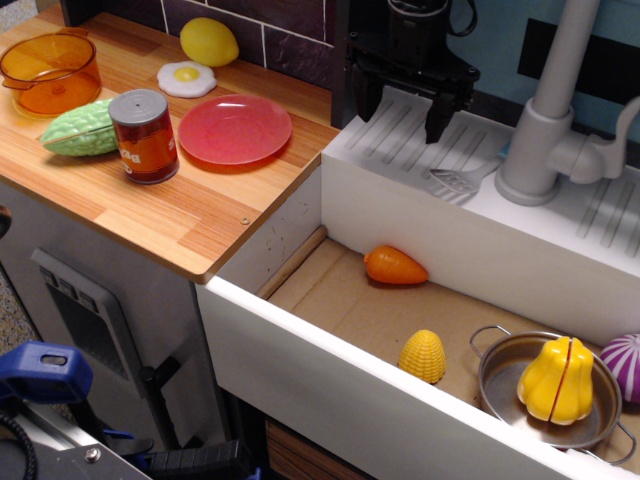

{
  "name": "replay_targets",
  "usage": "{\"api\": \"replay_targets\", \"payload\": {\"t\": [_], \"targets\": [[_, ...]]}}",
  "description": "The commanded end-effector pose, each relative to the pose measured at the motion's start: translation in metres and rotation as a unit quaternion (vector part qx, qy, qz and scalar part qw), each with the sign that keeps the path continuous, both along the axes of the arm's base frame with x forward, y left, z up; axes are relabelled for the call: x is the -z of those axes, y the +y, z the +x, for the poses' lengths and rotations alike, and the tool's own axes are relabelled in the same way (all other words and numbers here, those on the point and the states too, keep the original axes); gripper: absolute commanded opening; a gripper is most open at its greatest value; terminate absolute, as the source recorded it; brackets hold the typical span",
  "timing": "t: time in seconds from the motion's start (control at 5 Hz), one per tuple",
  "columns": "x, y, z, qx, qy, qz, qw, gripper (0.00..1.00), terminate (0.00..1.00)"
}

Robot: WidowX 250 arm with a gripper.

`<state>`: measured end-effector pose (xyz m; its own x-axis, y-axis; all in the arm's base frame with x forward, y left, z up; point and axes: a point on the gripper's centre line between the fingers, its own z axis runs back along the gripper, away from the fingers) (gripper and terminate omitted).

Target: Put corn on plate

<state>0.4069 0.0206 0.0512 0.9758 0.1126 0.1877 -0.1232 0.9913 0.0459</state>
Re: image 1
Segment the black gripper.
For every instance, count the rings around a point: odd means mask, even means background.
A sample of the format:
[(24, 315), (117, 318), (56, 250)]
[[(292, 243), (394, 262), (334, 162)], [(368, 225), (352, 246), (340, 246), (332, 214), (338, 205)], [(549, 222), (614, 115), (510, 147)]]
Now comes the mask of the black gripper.
[(371, 120), (386, 86), (432, 100), (425, 121), (425, 143), (437, 143), (454, 113), (470, 107), (480, 72), (444, 40), (393, 40), (386, 34), (352, 32), (346, 38), (358, 116)]

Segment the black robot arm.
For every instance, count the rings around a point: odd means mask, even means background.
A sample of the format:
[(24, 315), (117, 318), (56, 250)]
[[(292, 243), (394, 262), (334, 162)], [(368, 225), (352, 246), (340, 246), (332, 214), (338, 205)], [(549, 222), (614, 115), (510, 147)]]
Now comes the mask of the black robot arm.
[(346, 33), (346, 71), (357, 115), (372, 119), (385, 87), (431, 101), (425, 142), (440, 141), (453, 115), (470, 107), (480, 71), (454, 54), (450, 37), (473, 32), (478, 13), (468, 3), (471, 19), (456, 31), (452, 3), (440, 1), (352, 1)]

